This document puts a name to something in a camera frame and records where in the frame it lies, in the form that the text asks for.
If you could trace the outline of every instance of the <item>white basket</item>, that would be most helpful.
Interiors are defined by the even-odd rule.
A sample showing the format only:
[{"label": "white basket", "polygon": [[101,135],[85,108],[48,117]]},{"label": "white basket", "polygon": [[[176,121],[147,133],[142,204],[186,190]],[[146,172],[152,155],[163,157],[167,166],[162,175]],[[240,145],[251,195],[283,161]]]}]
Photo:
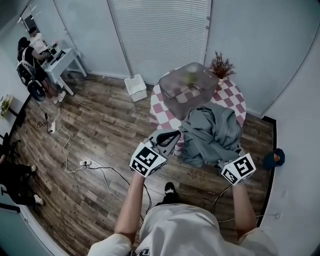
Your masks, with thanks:
[{"label": "white basket", "polygon": [[133,78],[129,77],[125,79],[124,83],[133,102],[137,102],[148,96],[146,84],[140,74],[136,74]]}]

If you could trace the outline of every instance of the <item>transparent plastic box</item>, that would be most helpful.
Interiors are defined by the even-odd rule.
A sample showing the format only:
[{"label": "transparent plastic box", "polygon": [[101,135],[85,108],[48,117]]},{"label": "transparent plastic box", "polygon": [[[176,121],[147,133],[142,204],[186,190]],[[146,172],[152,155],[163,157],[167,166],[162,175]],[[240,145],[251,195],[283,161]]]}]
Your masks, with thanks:
[{"label": "transparent plastic box", "polygon": [[159,86],[166,107],[183,120],[191,109],[210,101],[218,82],[207,67],[193,62],[160,78]]}]

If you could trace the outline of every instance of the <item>wooden floor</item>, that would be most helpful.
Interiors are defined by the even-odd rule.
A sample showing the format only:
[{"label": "wooden floor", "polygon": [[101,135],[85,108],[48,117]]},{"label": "wooden floor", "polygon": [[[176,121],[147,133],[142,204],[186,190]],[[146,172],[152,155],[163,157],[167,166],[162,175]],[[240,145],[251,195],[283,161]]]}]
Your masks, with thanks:
[{"label": "wooden floor", "polygon": [[[74,96],[66,95],[62,103],[50,100],[41,104],[48,113],[49,124],[61,108],[57,128],[71,136],[65,147],[68,170],[79,167],[79,161],[92,160],[104,167],[113,167],[130,181],[132,153],[140,142],[153,131],[149,124],[151,87],[148,98],[133,103],[123,80],[88,76],[86,80],[71,73],[66,82]],[[68,136],[60,130],[47,134],[37,128],[44,121],[44,113],[30,100],[26,119],[14,133],[12,141],[20,139],[17,151],[22,164],[37,165],[37,175],[30,181],[33,190],[45,200],[45,206],[30,208],[48,234],[70,255],[87,255],[91,245],[113,233],[122,201],[112,195],[103,178],[102,170],[79,170],[67,173],[63,146]],[[262,168],[263,157],[273,149],[273,127],[270,123],[247,115],[241,138],[242,147],[251,154],[257,171],[246,180],[248,193],[257,215],[266,197],[270,172]],[[128,185],[110,169],[104,170],[110,190],[125,198]],[[145,181],[152,206],[161,202],[167,182],[173,182],[186,204],[210,210],[217,195],[229,183],[211,166],[195,168],[170,157],[168,165]],[[142,216],[149,199],[143,195]],[[231,189],[216,204],[214,215],[219,220],[234,217]],[[220,231],[230,242],[236,242],[234,221],[222,222]]]}]

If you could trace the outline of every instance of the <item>pink checkered tablecloth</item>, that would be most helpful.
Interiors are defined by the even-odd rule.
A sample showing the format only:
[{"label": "pink checkered tablecloth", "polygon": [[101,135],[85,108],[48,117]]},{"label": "pink checkered tablecloth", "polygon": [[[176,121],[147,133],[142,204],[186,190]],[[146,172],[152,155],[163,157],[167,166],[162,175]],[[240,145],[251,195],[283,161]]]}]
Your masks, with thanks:
[{"label": "pink checkered tablecloth", "polygon": [[[217,103],[223,107],[234,110],[236,120],[242,126],[246,119],[246,102],[236,84],[231,80],[225,80],[222,85],[218,85],[211,98],[211,102]],[[182,123],[166,107],[160,91],[160,85],[157,84],[152,91],[150,100],[150,117],[151,126],[155,129],[175,129],[179,130]],[[184,145],[184,137],[181,135],[180,140],[175,145],[173,156],[178,157],[181,154]]]}]

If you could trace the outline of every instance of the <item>foot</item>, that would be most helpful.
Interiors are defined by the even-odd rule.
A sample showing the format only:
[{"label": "foot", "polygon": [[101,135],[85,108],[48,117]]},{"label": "foot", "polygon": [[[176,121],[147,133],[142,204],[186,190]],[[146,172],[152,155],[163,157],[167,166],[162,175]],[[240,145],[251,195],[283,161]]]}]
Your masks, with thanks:
[{"label": "foot", "polygon": [[165,184],[164,193],[167,195],[168,193],[177,193],[175,185],[172,182],[168,182]]},{"label": "foot", "polygon": [[58,95],[58,101],[59,101],[59,102],[62,102],[65,96],[66,96],[66,92],[65,92],[65,91],[59,93],[59,95]]},{"label": "foot", "polygon": [[34,195],[34,199],[35,199],[35,203],[38,205],[44,205],[45,201],[43,199],[41,199],[37,194]]},{"label": "foot", "polygon": [[38,170],[38,167],[36,165],[31,166],[31,172],[35,173]]},{"label": "foot", "polygon": [[58,103],[58,98],[57,97],[52,97],[51,100],[53,101],[53,104],[57,104]]}]

